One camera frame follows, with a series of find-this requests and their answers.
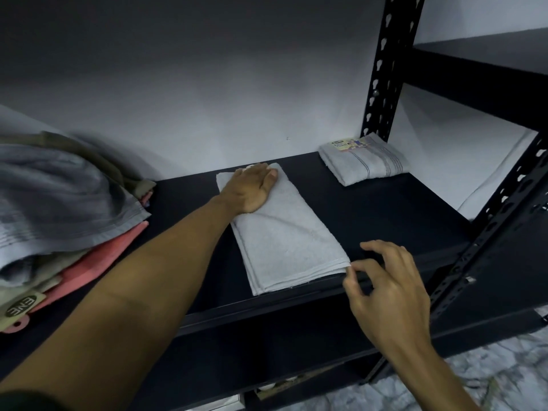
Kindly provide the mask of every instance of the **tile floor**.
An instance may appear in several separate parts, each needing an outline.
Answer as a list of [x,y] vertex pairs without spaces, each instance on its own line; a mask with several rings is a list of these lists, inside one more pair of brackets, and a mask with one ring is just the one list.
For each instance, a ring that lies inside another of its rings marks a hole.
[[[539,309],[545,315],[547,308]],[[447,359],[484,411],[548,410],[548,327]],[[349,386],[283,411],[420,411],[398,377]]]

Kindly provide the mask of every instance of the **dark sleeve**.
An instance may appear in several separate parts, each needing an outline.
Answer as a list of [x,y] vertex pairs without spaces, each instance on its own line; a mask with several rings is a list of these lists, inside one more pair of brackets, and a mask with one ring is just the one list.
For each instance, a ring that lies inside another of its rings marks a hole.
[[69,411],[38,392],[12,391],[0,394],[0,411]]

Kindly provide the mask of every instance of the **shelving unit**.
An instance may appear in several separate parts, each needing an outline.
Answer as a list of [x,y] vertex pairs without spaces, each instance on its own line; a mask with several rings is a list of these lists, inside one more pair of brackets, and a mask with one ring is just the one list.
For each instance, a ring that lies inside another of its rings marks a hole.
[[[363,132],[388,141],[404,83],[538,131],[476,219],[463,218],[411,174],[343,187],[317,153],[275,161],[351,259],[375,256],[358,247],[367,239],[395,241],[414,254],[432,299],[432,339],[447,357],[544,325],[532,309],[548,304],[548,49],[542,43],[548,32],[413,47],[423,3],[386,0]],[[160,181],[150,226],[124,256],[215,195],[216,173]],[[359,278],[369,291],[366,275]],[[243,393],[249,409],[276,409],[387,376],[392,370],[360,331],[342,279],[253,297],[227,229],[178,337],[130,409],[186,409]],[[56,329],[92,285],[35,313],[23,331],[1,337],[0,377]],[[326,366],[333,368],[267,400],[254,395],[257,387]]]

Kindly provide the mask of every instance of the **hand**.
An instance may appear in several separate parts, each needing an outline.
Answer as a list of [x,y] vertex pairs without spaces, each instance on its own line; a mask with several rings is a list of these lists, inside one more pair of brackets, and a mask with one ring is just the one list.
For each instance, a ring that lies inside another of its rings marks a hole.
[[[372,259],[354,261],[347,269],[343,286],[362,331],[392,363],[429,349],[430,298],[413,256],[392,242],[362,242],[360,247],[381,254],[385,262],[384,269]],[[371,295],[363,295],[356,271],[371,279]]]
[[256,164],[249,169],[238,169],[219,197],[234,208],[237,215],[255,212],[264,205],[278,180],[278,171],[268,164]]

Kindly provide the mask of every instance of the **wall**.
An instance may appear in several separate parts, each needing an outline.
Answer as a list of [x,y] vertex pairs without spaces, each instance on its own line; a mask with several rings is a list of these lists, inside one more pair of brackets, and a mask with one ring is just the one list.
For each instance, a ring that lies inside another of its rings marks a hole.
[[[384,0],[8,3],[0,102],[23,116],[0,128],[53,126],[166,179],[358,135]],[[548,26],[547,3],[426,0],[416,41]],[[391,141],[458,207],[523,133],[406,88]]]

